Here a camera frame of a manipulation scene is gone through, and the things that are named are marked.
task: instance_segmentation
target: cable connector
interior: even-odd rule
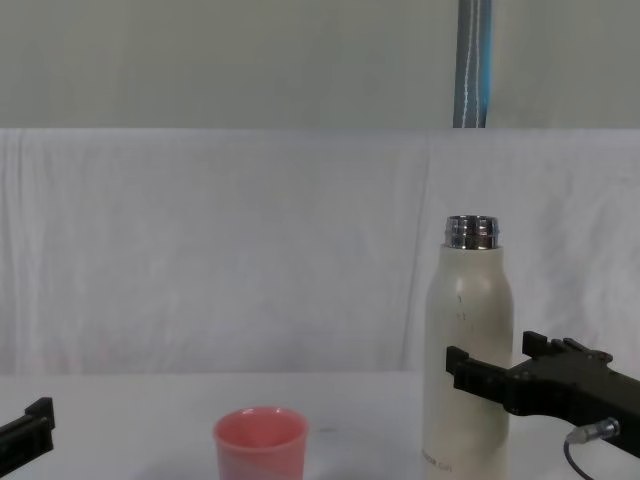
[[[564,456],[571,468],[584,480],[594,480],[575,462],[569,451],[570,445],[585,444],[593,440],[606,440],[620,434],[620,422],[615,418],[607,418],[596,423],[574,428],[564,439]]]
[[[585,444],[593,440],[606,440],[620,435],[620,423],[615,418],[607,418],[590,425],[574,428],[567,435],[570,445]]]

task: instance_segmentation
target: table surface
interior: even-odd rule
[[[311,422],[308,480],[422,480],[421,377],[313,373],[0,377],[0,422],[51,396],[55,450],[11,480],[212,480],[211,429],[252,405],[299,410]],[[570,425],[512,418],[510,478],[577,479],[562,442]],[[605,443],[575,449],[596,479],[637,479],[637,459]]]

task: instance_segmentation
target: white water bottle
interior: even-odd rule
[[[453,388],[446,348],[511,366],[513,301],[494,217],[447,219],[427,294],[423,445],[426,480],[506,480],[508,413]]]

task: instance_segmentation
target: pink cup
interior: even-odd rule
[[[297,412],[254,407],[213,427],[220,480],[302,480],[309,426]]]

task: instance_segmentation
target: black clamp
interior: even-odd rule
[[[0,427],[0,477],[53,450],[56,426],[51,398],[27,407],[24,416]]]
[[[446,370],[454,388],[500,403],[513,415],[546,415],[576,426],[615,418],[620,433],[606,441],[640,458],[640,382],[611,370],[610,354],[535,332],[523,334],[522,353],[531,358],[505,369],[452,346]]]

